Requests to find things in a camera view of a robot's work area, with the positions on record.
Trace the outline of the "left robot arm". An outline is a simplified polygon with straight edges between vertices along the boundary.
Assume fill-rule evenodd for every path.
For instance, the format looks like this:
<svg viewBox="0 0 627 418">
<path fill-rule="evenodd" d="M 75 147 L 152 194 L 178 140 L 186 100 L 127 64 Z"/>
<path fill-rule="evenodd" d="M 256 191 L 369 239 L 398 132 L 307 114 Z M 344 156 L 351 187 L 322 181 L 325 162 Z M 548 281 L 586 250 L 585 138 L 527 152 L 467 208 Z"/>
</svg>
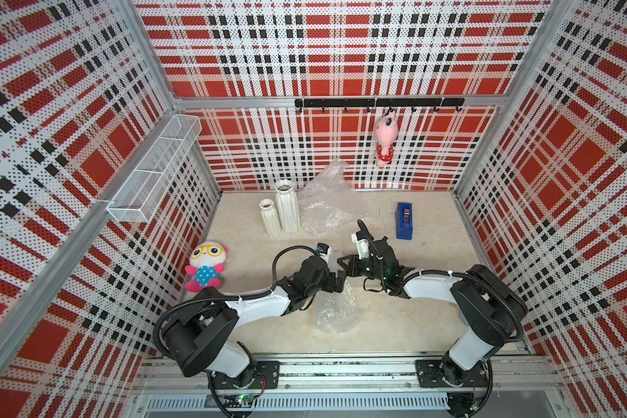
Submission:
<svg viewBox="0 0 627 418">
<path fill-rule="evenodd" d="M 277 264 L 292 251 L 310 254 L 298 271 L 279 280 Z M 342 293 L 347 273 L 329 264 L 331 250 L 303 245 L 280 251 L 271 266 L 272 284 L 259 292 L 223 294 L 207 287 L 193 299 L 167 310 L 153 326 L 153 344 L 164 357 L 176 361 L 183 376 L 223 374 L 237 388 L 246 388 L 260 377 L 250 350 L 229 337 L 237 327 L 258 320 L 281 317 L 310 307 L 320 292 Z"/>
</svg>

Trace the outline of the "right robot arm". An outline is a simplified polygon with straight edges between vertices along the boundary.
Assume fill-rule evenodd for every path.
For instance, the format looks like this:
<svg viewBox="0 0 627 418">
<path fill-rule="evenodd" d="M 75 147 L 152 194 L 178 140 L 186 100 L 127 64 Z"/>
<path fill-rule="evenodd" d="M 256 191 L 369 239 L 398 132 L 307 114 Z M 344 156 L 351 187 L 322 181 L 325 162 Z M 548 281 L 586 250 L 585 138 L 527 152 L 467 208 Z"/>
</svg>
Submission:
<svg viewBox="0 0 627 418">
<path fill-rule="evenodd" d="M 457 306 L 466 331 L 442 359 L 442 368 L 468 372 L 487 362 L 507 343 L 524 339 L 525 302 L 484 265 L 465 272 L 415 269 L 402 265 L 386 237 L 376 240 L 362 220 L 352 236 L 357 254 L 338 262 L 349 277 L 374 280 L 384 293 L 402 299 L 444 301 Z"/>
</svg>

